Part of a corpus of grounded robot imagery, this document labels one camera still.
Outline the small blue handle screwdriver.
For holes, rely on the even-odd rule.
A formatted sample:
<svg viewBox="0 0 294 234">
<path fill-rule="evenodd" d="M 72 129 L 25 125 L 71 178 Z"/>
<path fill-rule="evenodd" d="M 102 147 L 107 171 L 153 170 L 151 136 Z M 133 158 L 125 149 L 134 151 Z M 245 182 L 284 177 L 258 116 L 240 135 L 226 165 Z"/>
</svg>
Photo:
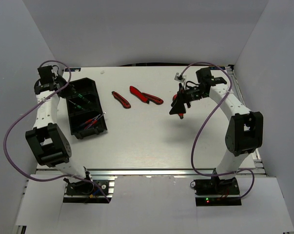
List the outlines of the small blue handle screwdriver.
<svg viewBox="0 0 294 234">
<path fill-rule="evenodd" d="M 93 121 L 93 122 L 91 122 L 90 124 L 88 124 L 88 125 L 85 127 L 85 129 L 89 129 L 89 128 L 91 128 L 92 126 L 96 125 L 97 122 L 98 122 L 98 120 Z"/>
</svg>

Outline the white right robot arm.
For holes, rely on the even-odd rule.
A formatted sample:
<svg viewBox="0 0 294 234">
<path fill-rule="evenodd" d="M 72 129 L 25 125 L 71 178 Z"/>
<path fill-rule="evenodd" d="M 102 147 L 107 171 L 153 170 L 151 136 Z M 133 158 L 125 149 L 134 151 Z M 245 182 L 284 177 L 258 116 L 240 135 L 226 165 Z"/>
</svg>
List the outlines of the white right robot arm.
<svg viewBox="0 0 294 234">
<path fill-rule="evenodd" d="M 183 76 L 176 75 L 179 87 L 169 114 L 185 114 L 193 101 L 210 98 L 227 117 L 227 150 L 213 172 L 217 178 L 211 182 L 212 191 L 220 195 L 228 190 L 227 180 L 234 178 L 245 158 L 262 146 L 264 118 L 261 112 L 251 111 L 231 92 L 230 79 L 214 77 L 209 67 L 197 70 L 196 77 L 197 83 L 188 88 Z"/>
</svg>

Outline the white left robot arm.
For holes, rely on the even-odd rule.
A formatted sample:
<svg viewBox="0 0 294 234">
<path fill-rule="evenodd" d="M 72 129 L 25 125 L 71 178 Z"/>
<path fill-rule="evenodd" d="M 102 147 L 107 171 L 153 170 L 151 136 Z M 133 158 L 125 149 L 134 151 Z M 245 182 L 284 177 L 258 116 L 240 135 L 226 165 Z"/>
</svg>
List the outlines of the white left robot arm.
<svg viewBox="0 0 294 234">
<path fill-rule="evenodd" d="M 57 124 L 60 97 L 53 94 L 66 84 L 52 66 L 38 68 L 40 79 L 34 90 L 38 102 L 36 121 L 32 130 L 25 133 L 27 143 L 38 164 L 57 169 L 71 178 L 68 183 L 77 183 L 77 189 L 84 195 L 93 191 L 94 183 L 87 169 L 72 159 L 72 149 Z"/>
</svg>

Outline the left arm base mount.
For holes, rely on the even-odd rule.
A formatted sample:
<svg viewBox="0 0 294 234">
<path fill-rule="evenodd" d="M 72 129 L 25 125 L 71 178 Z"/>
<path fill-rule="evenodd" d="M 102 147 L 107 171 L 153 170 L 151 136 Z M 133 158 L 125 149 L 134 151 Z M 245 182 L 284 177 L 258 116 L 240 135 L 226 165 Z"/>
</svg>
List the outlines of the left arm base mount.
<svg viewBox="0 0 294 234">
<path fill-rule="evenodd" d="M 111 179 L 94 179 L 94 184 L 79 181 L 70 183 L 64 179 L 66 188 L 63 197 L 63 203 L 81 203 L 81 204 L 108 204 L 112 199 L 114 192 L 114 181 Z"/>
</svg>

